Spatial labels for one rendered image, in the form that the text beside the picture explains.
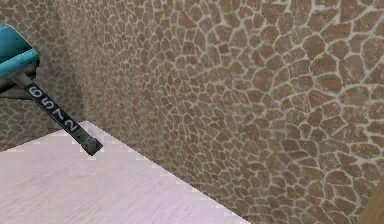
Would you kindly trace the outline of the brown wooden door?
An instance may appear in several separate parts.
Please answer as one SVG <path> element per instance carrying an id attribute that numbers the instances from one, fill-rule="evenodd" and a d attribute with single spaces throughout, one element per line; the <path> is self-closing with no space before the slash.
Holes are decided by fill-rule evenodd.
<path id="1" fill-rule="evenodd" d="M 384 224 L 384 177 L 375 188 L 356 224 Z"/>

